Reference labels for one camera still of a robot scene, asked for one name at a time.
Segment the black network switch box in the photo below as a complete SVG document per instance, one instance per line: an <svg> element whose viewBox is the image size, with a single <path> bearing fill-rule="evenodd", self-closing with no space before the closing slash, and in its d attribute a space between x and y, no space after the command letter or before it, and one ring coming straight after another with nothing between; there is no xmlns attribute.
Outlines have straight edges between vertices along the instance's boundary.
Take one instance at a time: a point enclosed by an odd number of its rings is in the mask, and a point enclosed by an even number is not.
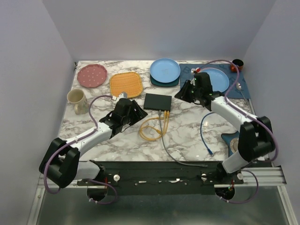
<svg viewBox="0 0 300 225"><path fill-rule="evenodd" d="M170 111L172 96L146 93L143 108L146 110Z"/></svg>

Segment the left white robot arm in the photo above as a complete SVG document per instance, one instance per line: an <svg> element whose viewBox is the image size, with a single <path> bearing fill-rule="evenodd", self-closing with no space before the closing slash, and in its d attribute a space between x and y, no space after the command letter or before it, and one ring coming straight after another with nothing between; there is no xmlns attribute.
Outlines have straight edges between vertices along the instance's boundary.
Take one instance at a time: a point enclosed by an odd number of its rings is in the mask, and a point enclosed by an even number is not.
<svg viewBox="0 0 300 225"><path fill-rule="evenodd" d="M80 161L80 157L101 142L120 133L125 125L132 126L148 114L134 100L121 98L113 111L91 129L73 138L55 138L39 166L44 176L44 186L51 180L59 188L67 187L72 181L88 179L93 185L103 182L104 174L100 167L91 161Z"/></svg>

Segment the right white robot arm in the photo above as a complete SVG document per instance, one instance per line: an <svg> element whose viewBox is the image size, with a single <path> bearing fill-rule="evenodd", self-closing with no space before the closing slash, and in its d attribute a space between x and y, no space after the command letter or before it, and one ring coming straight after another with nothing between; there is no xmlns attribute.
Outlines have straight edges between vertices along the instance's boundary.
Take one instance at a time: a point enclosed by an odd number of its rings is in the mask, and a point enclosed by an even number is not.
<svg viewBox="0 0 300 225"><path fill-rule="evenodd" d="M270 120L247 113L229 101L222 92L213 91L207 73L196 73L191 81L185 81L175 98L201 105L239 130L238 149L217 165L215 174L218 182L227 183L233 178L234 172L276 150L277 143Z"/></svg>

